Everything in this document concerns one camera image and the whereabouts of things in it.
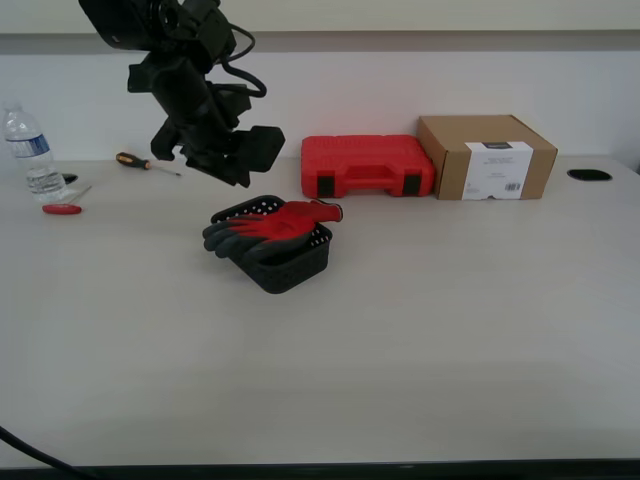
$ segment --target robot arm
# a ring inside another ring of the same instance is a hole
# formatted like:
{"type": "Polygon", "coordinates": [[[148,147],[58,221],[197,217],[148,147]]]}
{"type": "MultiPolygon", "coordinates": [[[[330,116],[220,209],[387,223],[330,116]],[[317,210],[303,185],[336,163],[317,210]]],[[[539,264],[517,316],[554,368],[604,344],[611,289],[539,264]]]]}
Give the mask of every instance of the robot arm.
{"type": "Polygon", "coordinates": [[[267,89],[231,62],[249,53],[254,41],[231,25],[220,0],[79,0],[96,30],[114,48],[150,52],[131,65],[128,90],[152,93],[168,119],[151,142],[153,154],[173,160],[180,145],[187,166],[230,185],[248,187],[249,172],[271,169],[284,135],[276,127],[236,131],[238,117],[251,108],[251,97],[267,89]],[[233,55],[233,30],[252,45],[233,55]],[[215,65],[255,87],[216,85],[205,79],[215,65]]]}

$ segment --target bottle label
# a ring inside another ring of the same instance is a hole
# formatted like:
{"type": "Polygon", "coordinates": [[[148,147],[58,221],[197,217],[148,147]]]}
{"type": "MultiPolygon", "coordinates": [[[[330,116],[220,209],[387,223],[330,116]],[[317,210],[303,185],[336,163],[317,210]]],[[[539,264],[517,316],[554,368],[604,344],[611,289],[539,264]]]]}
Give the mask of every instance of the bottle label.
{"type": "Polygon", "coordinates": [[[31,140],[7,140],[7,143],[16,158],[38,157],[51,150],[44,135],[31,140]]]}

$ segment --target screwdriver shaft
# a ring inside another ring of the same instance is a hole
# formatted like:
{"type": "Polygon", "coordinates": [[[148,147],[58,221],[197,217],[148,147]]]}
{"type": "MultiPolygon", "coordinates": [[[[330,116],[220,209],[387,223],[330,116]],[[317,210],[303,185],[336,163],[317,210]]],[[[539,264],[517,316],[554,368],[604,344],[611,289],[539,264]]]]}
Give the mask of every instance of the screwdriver shaft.
{"type": "Polygon", "coordinates": [[[162,167],[156,167],[156,166],[153,166],[153,167],[151,167],[151,169],[152,169],[152,170],[160,170],[161,172],[167,173],[167,174],[169,174],[169,175],[174,175],[174,176],[176,176],[176,177],[181,177],[181,176],[182,176],[182,174],[181,174],[181,173],[178,173],[178,172],[172,172],[171,170],[167,170],[167,169],[164,169],[164,168],[162,168],[162,167]]]}
{"type": "Polygon", "coordinates": [[[77,202],[78,200],[80,200],[89,190],[91,190],[91,187],[93,187],[93,185],[89,185],[87,188],[85,188],[84,190],[82,190],[81,192],[79,192],[78,194],[76,194],[71,200],[65,202],[68,205],[72,205],[75,202],[77,202]]]}

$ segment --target water bottle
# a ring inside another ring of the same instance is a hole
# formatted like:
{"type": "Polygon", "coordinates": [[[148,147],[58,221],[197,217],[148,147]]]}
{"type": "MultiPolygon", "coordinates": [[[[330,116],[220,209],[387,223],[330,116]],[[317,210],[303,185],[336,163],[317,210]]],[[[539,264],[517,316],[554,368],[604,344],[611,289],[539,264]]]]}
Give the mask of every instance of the water bottle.
{"type": "Polygon", "coordinates": [[[22,110],[20,102],[5,102],[2,130],[22,168],[27,172],[27,186],[36,200],[55,203],[69,193],[64,178],[53,163],[53,155],[36,119],[22,110]]]}

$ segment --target screwdriver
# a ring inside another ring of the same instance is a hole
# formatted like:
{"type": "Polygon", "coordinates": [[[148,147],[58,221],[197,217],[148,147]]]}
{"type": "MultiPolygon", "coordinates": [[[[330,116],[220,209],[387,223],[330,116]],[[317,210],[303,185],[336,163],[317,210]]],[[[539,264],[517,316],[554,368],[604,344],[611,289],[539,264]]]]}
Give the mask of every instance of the screwdriver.
{"type": "Polygon", "coordinates": [[[91,190],[91,185],[89,185],[87,188],[79,192],[75,197],[73,197],[67,203],[59,203],[55,205],[44,205],[42,207],[42,211],[44,213],[48,213],[49,215],[78,215],[79,213],[82,213],[82,208],[77,205],[73,205],[73,203],[80,200],[80,198],[84,196],[84,194],[87,193],[89,190],[91,190]]]}
{"type": "MultiPolygon", "coordinates": [[[[131,155],[130,153],[120,152],[116,155],[116,160],[120,165],[124,165],[129,168],[139,168],[140,170],[151,170],[151,162],[149,160],[142,160],[135,155],[131,155]]],[[[171,170],[165,170],[161,167],[153,167],[154,170],[160,170],[161,172],[167,173],[169,175],[175,175],[176,177],[181,177],[182,174],[178,172],[172,172],[171,170]]]]}

